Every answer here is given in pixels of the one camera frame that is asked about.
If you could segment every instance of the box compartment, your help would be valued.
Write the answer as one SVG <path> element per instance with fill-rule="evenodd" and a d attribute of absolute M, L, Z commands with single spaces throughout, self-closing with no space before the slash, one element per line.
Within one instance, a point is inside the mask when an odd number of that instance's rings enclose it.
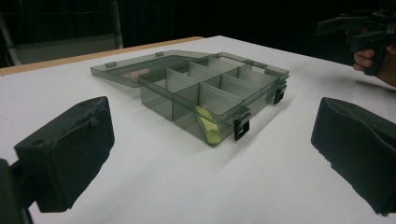
<path fill-rule="evenodd" d="M 289 71 L 227 52 L 170 50 L 91 68 L 92 74 L 140 87 L 142 104 L 212 147 L 276 105 Z"/>

